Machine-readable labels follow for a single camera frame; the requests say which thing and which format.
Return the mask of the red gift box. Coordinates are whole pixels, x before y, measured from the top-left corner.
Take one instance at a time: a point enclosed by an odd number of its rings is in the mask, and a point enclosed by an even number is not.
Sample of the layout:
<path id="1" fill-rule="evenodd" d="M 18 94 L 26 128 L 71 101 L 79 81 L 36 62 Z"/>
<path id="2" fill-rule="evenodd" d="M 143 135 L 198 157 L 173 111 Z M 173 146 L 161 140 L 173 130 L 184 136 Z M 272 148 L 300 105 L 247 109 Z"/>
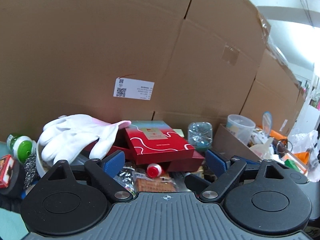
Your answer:
<path id="1" fill-rule="evenodd" d="M 188 159 L 195 151 L 163 121 L 132 121 L 125 134 L 137 165 Z"/>

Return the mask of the cardboard sorting box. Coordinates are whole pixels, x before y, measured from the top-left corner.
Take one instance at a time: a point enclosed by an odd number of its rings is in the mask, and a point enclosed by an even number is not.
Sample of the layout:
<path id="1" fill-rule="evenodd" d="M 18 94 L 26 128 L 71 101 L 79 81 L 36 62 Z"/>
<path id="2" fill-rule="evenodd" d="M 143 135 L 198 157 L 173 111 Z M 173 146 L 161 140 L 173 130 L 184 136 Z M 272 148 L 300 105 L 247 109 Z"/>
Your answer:
<path id="1" fill-rule="evenodd" d="M 271 150 L 274 150 L 273 146 L 278 146 L 278 152 L 275 150 L 274 154 L 279 153 L 281 155 L 280 159 L 283 159 L 283 161 L 285 161 L 285 159 L 292 159 L 299 168 L 300 173 L 304 175 L 308 174 L 308 167 L 306 165 L 304 165 L 293 154 L 289 153 L 287 148 L 280 146 L 278 140 L 273 137 L 271 137 L 271 139 L 272 141 L 267 148 L 267 155 L 263 155 L 262 159 L 271 159 Z M 236 155 L 256 162 L 261 160 L 259 155 L 256 155 L 247 145 L 237 139 L 227 128 L 225 128 L 225 125 L 222 124 L 219 125 L 217 132 L 214 135 L 212 149 L 213 151 L 222 154 L 227 159 L 231 159 Z"/>

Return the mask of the colorful candy bag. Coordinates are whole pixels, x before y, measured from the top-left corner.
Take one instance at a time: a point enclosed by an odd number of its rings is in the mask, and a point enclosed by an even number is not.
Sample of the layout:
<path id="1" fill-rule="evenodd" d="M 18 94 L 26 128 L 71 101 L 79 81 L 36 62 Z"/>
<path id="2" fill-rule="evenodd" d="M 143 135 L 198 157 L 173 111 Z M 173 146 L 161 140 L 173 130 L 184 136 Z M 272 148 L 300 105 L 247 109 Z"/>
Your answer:
<path id="1" fill-rule="evenodd" d="M 131 162 L 125 163 L 121 171 L 118 173 L 118 183 L 124 187 L 127 191 L 136 195 L 136 170 L 135 164 Z"/>

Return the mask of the dark red jewelry box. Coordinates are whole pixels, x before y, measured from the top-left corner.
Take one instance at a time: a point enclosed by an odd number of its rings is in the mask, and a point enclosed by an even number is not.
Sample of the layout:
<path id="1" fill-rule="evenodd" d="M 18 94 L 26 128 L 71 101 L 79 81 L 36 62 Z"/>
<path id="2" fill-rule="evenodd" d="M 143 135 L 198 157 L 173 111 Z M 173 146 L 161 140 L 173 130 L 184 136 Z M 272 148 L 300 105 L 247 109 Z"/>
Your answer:
<path id="1" fill-rule="evenodd" d="M 202 165 L 203 161 L 204 156 L 194 151 L 191 158 L 167 162 L 164 163 L 164 167 L 168 172 L 195 172 Z"/>

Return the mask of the clear plastic cup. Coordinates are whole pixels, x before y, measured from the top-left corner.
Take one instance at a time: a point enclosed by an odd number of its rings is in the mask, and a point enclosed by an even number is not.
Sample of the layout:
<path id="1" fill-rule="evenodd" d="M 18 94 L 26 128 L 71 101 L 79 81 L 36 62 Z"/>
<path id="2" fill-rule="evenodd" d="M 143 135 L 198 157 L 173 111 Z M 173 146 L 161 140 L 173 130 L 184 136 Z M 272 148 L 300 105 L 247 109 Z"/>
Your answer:
<path id="1" fill-rule="evenodd" d="M 230 114 L 227 117 L 226 128 L 245 145 L 249 143 L 255 127 L 255 122 L 245 116 Z"/>

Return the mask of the crushed clear plastic bottle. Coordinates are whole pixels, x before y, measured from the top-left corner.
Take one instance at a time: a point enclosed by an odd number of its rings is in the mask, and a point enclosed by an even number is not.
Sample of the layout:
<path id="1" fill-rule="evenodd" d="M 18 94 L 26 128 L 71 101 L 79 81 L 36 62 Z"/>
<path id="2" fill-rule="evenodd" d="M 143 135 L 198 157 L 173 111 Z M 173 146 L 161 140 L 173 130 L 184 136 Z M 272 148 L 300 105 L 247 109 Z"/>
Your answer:
<path id="1" fill-rule="evenodd" d="M 213 128 L 209 122 L 192 122 L 188 126 L 188 142 L 198 152 L 206 152 L 212 146 Z"/>

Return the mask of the white cloth glove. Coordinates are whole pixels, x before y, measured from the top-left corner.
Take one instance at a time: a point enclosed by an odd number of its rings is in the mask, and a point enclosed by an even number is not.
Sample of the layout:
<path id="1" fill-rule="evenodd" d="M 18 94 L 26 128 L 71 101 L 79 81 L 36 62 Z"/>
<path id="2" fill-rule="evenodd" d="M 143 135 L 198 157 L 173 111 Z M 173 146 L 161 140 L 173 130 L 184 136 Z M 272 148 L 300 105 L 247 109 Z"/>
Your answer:
<path id="1" fill-rule="evenodd" d="M 130 125 L 130 120 L 110 124 L 86 114 L 61 116 L 43 127 L 39 137 L 39 144 L 43 146 L 41 158 L 46 162 L 66 160 L 72 163 L 85 147 L 95 142 L 89 158 L 103 159 L 118 131 Z"/>

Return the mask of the red cap glue bottle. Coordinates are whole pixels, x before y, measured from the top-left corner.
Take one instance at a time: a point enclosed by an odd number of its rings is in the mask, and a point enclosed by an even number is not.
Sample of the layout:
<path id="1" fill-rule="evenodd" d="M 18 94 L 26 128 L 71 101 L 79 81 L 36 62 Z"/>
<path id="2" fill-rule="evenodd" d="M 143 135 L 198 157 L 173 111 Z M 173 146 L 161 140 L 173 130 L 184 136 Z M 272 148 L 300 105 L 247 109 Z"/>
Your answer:
<path id="1" fill-rule="evenodd" d="M 158 178 L 166 173 L 166 170 L 159 164 L 149 164 L 146 168 L 146 175 L 149 178 Z"/>

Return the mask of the white ceramic bowl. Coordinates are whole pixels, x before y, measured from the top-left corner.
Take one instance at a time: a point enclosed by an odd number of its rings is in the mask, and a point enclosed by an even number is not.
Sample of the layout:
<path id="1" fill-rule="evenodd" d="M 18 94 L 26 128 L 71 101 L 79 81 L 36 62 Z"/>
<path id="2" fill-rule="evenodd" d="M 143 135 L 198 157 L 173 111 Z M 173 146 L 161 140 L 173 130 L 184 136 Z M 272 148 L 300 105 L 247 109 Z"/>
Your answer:
<path id="1" fill-rule="evenodd" d="M 39 176 L 42 178 L 49 170 L 50 165 L 42 160 L 41 153 L 43 150 L 43 146 L 40 145 L 39 142 L 36 144 L 36 170 Z"/>

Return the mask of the steel wool scrubber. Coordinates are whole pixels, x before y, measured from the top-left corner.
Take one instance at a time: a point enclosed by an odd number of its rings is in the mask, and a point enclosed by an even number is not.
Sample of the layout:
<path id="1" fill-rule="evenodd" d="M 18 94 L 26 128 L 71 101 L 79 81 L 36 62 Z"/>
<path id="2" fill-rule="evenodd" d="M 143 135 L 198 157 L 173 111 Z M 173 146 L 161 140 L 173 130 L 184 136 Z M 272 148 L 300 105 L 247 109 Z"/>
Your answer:
<path id="1" fill-rule="evenodd" d="M 32 153 L 26 159 L 23 164 L 25 179 L 24 179 L 24 189 L 27 189 L 35 180 L 39 179 L 39 174 L 36 168 L 36 154 Z"/>

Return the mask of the green white round container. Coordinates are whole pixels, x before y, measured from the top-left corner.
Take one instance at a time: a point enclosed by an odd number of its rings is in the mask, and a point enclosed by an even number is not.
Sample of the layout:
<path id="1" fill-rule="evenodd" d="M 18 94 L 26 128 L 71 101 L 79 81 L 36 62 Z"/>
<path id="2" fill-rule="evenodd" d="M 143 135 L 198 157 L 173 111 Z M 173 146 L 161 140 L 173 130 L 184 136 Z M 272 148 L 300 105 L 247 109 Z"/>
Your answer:
<path id="1" fill-rule="evenodd" d="M 7 147 L 14 158 L 24 164 L 35 153 L 36 142 L 26 135 L 11 133 L 7 137 Z"/>

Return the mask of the white shipping label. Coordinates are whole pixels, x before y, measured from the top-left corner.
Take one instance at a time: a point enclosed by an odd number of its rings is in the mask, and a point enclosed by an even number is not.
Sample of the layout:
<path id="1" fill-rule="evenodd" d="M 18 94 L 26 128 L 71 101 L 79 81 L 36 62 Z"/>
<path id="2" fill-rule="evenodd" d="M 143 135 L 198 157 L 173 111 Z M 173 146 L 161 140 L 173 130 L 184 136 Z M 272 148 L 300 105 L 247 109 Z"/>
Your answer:
<path id="1" fill-rule="evenodd" d="M 154 84 L 150 81 L 118 77 L 114 85 L 113 96 L 116 98 L 151 100 Z"/>

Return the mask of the black tape roll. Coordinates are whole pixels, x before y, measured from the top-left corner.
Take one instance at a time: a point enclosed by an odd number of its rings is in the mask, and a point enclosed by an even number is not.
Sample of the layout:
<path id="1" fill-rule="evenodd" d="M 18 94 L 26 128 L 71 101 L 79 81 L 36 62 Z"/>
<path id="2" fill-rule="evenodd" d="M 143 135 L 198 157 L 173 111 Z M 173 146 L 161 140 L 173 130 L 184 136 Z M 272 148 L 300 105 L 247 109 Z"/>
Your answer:
<path id="1" fill-rule="evenodd" d="M 12 169 L 12 176 L 9 185 L 1 189 L 1 196 L 21 199 L 24 190 L 25 171 L 20 163 L 15 163 Z"/>

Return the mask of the playing card box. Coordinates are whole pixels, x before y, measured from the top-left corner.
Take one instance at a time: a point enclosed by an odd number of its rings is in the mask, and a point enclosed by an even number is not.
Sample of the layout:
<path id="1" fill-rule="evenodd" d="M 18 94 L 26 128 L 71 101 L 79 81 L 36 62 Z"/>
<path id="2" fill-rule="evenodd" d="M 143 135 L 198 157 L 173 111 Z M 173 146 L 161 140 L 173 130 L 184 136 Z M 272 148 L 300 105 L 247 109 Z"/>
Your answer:
<path id="1" fill-rule="evenodd" d="M 0 188 L 7 188 L 10 184 L 15 160 L 7 154 L 0 159 Z"/>

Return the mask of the large cardboard backdrop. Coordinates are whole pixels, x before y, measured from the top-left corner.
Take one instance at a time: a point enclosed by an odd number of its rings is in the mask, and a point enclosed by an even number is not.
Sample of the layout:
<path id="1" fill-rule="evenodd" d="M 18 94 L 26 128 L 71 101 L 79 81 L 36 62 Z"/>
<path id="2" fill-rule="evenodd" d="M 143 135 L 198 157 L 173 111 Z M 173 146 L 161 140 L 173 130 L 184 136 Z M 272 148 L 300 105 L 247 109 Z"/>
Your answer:
<path id="1" fill-rule="evenodd" d="M 250 0 L 1 0 L 1 139 L 84 113 L 214 127 L 230 114 L 289 134 L 303 92 Z M 154 82 L 116 98 L 116 78 Z"/>

